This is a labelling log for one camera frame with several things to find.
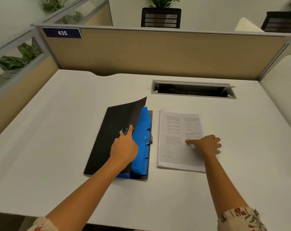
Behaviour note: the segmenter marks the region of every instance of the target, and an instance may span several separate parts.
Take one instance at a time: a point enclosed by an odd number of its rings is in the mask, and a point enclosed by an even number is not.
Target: blue number plate
[[[43,27],[47,37],[58,37],[58,38],[80,38],[82,39],[79,28],[54,28],[54,27]]]

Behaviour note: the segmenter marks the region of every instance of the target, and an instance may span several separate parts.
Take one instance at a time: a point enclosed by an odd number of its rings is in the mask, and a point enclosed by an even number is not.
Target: blue folder divider
[[[132,139],[138,145],[138,154],[132,162],[132,172],[134,174],[146,175],[148,169],[148,152],[150,144],[151,117],[148,113],[148,108],[143,107],[139,116],[139,120]],[[119,174],[117,177],[130,178],[130,173]]]

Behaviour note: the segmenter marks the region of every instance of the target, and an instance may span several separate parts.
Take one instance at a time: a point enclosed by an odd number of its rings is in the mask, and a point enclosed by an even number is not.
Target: hand
[[[211,156],[220,153],[220,148],[222,145],[218,143],[220,138],[216,138],[215,135],[208,135],[199,140],[185,140],[187,144],[193,144],[195,148],[200,149],[203,156]]]
[[[123,169],[132,162],[138,153],[138,146],[132,140],[132,125],[126,135],[120,131],[120,137],[116,138],[111,146],[110,158],[123,164]]]

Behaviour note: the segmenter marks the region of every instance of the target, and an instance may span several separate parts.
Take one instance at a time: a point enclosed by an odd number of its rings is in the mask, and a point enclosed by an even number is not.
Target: floor
[[[35,220],[36,217],[0,213],[0,231],[26,231]],[[132,231],[132,229],[86,224],[82,231]]]

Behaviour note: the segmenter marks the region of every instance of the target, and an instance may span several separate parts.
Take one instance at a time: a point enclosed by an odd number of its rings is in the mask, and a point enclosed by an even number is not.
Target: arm
[[[81,231],[115,177],[138,153],[132,140],[132,125],[127,135],[114,140],[110,158],[91,178],[63,200],[46,217],[59,231]]]
[[[220,138],[215,138],[214,135],[205,136],[200,140],[186,140],[187,144],[193,144],[202,151],[217,217],[231,209],[248,207],[216,158],[216,154],[220,153],[217,149],[222,146],[219,141]]]

